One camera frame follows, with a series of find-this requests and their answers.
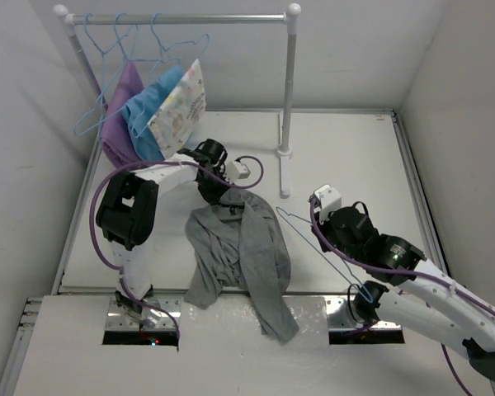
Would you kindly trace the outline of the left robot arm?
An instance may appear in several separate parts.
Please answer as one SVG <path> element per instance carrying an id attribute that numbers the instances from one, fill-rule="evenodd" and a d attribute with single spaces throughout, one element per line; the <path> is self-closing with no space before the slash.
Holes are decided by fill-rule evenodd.
<path id="1" fill-rule="evenodd" d="M 140 248 L 153 232 L 160 197 L 196 182 L 204 200 L 217 201 L 231 187 L 225 176 L 227 156 L 221 143 L 207 139 L 167 160 L 124 165 L 94 193 L 88 220 L 92 245 L 101 262 L 119 273 L 116 301 L 133 315 L 143 313 L 152 295 Z"/>

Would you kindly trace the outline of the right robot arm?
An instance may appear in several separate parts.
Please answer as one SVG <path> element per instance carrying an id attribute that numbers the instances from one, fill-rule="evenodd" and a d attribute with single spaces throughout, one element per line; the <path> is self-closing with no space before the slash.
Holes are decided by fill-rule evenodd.
<path id="1" fill-rule="evenodd" d="M 495 307 L 406 239 L 380 233 L 361 202 L 343 207 L 310 196 L 309 215 L 322 250 L 371 277 L 351 304 L 356 321 L 407 327 L 449 347 L 495 382 Z"/>

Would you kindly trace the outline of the grey t shirt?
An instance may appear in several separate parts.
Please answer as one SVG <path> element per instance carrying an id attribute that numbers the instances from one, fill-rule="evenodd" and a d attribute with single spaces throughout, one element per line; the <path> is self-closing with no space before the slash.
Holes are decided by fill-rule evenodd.
<path id="1" fill-rule="evenodd" d="M 196 269 L 184 300 L 207 309 L 225 287 L 251 298 L 263 334 L 282 344 L 299 326 L 284 301 L 291 260 L 270 204 L 247 190 L 226 191 L 216 205 L 195 209 L 185 226 Z"/>

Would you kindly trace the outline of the light blue wire hanger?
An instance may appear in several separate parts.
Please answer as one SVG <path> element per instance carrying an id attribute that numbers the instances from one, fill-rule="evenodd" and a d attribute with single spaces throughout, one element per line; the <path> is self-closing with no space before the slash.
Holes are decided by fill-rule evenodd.
<path id="1" fill-rule="evenodd" d="M 371 303 L 372 302 L 372 294 L 370 293 L 370 290 L 364 285 L 364 283 L 358 278 L 358 276 L 353 272 L 353 270 L 350 267 L 350 264 L 342 259 L 342 264 L 346 268 L 347 274 L 345 275 L 343 271 L 331 260 L 329 259 L 325 253 L 321 250 L 320 247 L 318 247 L 316 244 L 314 244 L 312 241 L 310 241 L 304 233 L 302 233 L 293 223 L 292 219 L 298 219 L 303 223 L 306 223 L 307 225 L 311 225 L 310 221 L 307 220 L 306 218 L 303 218 L 301 216 L 298 216 L 297 214 L 291 213 L 281 206 L 276 207 L 276 214 L 297 234 L 304 242 L 306 242 L 310 248 L 312 248 L 333 270 L 337 272 L 339 276 L 345 280 L 349 287 L 348 289 L 354 289 L 356 293 L 363 297 L 366 302 Z"/>

